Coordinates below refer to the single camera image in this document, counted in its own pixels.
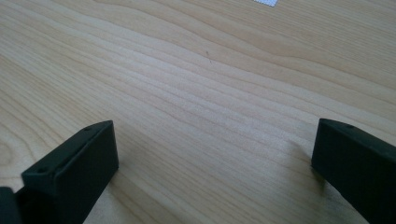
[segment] black plastic piece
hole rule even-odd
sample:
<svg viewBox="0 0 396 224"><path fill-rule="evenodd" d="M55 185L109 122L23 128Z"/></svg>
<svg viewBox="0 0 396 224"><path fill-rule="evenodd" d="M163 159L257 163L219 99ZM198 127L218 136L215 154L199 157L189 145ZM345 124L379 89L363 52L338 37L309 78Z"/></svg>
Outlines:
<svg viewBox="0 0 396 224"><path fill-rule="evenodd" d="M82 223L118 168L113 122L88 126L21 174L15 214L25 224Z"/></svg>
<svg viewBox="0 0 396 224"><path fill-rule="evenodd" d="M0 187L0 223L22 223L20 211L11 188Z"/></svg>
<svg viewBox="0 0 396 224"><path fill-rule="evenodd" d="M312 167L367 221L396 223L396 147L349 124L320 119Z"/></svg>

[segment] black rectangular block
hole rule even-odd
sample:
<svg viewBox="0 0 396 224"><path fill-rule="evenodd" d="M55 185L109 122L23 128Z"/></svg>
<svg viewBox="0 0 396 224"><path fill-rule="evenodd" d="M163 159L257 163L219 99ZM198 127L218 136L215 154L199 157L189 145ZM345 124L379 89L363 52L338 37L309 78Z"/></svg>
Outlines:
<svg viewBox="0 0 396 224"><path fill-rule="evenodd" d="M312 167L372 224L396 223L396 147L320 119Z"/></svg>

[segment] white paper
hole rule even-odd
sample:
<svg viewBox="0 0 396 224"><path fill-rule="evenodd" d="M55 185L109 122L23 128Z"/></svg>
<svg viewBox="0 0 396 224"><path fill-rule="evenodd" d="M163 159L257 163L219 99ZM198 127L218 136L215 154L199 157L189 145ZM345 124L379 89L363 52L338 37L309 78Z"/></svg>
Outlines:
<svg viewBox="0 0 396 224"><path fill-rule="evenodd" d="M258 2L258 3L263 3L270 7L274 7L277 2L277 0L253 0L253 1Z"/></svg>

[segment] light wood surface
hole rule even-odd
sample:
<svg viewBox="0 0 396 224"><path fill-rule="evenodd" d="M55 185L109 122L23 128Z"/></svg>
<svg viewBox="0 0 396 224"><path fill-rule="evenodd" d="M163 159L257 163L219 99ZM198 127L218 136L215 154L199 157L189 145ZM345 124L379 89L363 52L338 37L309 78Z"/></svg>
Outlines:
<svg viewBox="0 0 396 224"><path fill-rule="evenodd" d="M0 185L84 126L120 156L86 223L366 223L319 118L396 145L392 0L1 0Z"/></svg>

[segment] wooden table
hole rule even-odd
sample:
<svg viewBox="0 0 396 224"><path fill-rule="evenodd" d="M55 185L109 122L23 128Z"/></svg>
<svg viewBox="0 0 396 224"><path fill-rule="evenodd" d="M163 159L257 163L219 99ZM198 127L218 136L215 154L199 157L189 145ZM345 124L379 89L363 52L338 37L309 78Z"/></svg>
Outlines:
<svg viewBox="0 0 396 224"><path fill-rule="evenodd" d="M113 119L86 223L366 223L310 168L319 118L396 145L391 0L2 0L0 185Z"/></svg>

